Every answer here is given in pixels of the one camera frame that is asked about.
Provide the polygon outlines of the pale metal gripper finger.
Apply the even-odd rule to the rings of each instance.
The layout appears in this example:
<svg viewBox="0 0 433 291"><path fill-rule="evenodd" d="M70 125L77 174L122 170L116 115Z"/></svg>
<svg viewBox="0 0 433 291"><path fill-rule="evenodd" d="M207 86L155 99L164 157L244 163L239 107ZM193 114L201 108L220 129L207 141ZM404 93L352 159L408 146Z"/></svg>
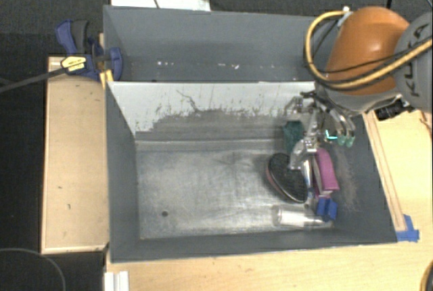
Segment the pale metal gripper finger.
<svg viewBox="0 0 433 291"><path fill-rule="evenodd" d="M304 178L308 189L308 198L306 203L308 207L315 212L318 203L318 187L315 178L315 158L314 156L307 156L304 161Z"/></svg>
<svg viewBox="0 0 433 291"><path fill-rule="evenodd" d="M313 187L313 170L311 165L313 154L313 144L310 141L301 139L290 153L290 163L288 166L289 170L300 171L302 173L308 189Z"/></svg>

